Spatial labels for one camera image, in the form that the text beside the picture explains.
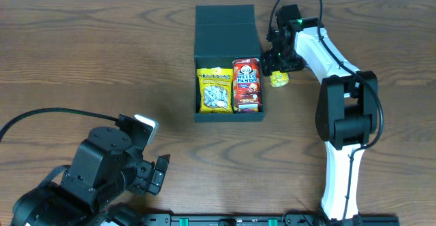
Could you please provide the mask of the black gift box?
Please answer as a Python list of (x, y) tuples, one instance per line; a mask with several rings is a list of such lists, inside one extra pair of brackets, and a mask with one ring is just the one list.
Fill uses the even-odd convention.
[(258, 58), (262, 47), (255, 25), (254, 5), (197, 5), (193, 51), (195, 79), (195, 123), (260, 122), (266, 115), (264, 83), (260, 70), (262, 106), (259, 112), (240, 114), (199, 113), (200, 85), (196, 76), (201, 68), (232, 68), (236, 59)]

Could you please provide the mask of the red Hello Panda box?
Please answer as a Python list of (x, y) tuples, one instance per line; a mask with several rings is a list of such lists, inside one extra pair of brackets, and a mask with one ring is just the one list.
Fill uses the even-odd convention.
[(262, 106), (259, 59), (236, 59), (232, 66), (234, 112), (258, 112)]

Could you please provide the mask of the small yellow can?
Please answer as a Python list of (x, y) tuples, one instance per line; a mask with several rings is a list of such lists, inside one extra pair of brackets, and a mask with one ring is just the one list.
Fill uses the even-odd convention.
[(270, 83), (272, 87), (278, 88), (285, 86), (289, 82), (287, 72), (273, 71), (270, 76)]

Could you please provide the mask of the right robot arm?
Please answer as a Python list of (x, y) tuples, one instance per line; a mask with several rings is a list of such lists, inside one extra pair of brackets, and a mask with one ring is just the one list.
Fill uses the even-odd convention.
[(296, 4), (273, 9), (277, 27), (262, 55), (262, 73), (271, 77), (310, 69), (320, 82), (315, 126), (326, 147), (326, 185), (320, 203), (325, 225), (359, 225), (356, 191), (365, 146), (379, 114), (377, 77), (360, 71), (331, 42), (316, 17), (303, 18)]

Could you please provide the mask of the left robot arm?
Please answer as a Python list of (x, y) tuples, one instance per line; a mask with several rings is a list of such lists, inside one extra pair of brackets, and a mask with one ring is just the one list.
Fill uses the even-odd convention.
[(104, 208), (125, 191), (161, 191), (169, 155), (143, 159), (150, 135), (96, 127), (81, 142), (69, 165), (54, 168), (13, 207), (12, 225), (96, 225)]

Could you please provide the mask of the yellow seed snack bag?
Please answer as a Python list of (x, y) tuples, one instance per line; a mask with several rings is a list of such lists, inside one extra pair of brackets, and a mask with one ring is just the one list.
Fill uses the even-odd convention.
[(232, 69), (200, 68), (196, 73), (200, 85), (199, 113), (232, 113)]

